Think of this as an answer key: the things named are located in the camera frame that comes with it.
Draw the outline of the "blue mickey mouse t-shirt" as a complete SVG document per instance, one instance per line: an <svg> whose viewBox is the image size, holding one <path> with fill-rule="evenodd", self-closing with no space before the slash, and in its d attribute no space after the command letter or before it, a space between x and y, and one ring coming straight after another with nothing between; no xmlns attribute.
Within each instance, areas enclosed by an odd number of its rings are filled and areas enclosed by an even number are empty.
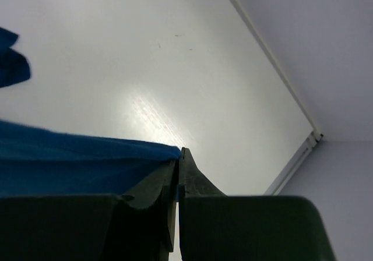
<svg viewBox="0 0 373 261"><path fill-rule="evenodd" d="M161 143L58 133L1 121L1 196L122 194L179 159Z"/></svg>

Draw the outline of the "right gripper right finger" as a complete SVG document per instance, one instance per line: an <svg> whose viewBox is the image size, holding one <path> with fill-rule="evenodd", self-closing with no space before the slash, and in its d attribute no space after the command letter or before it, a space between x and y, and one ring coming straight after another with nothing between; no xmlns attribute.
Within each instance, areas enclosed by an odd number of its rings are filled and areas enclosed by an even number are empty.
<svg viewBox="0 0 373 261"><path fill-rule="evenodd" d="M335 260L321 215L299 196L227 196L198 169L189 149L179 159L183 260Z"/></svg>

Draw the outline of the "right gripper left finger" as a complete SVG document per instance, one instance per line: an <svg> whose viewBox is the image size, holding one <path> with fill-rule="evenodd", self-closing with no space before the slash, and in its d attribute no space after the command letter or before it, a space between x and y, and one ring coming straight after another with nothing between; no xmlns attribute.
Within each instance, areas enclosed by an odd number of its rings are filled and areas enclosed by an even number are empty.
<svg viewBox="0 0 373 261"><path fill-rule="evenodd" d="M2 260L167 260L174 249L177 162L123 195L1 199Z"/></svg>

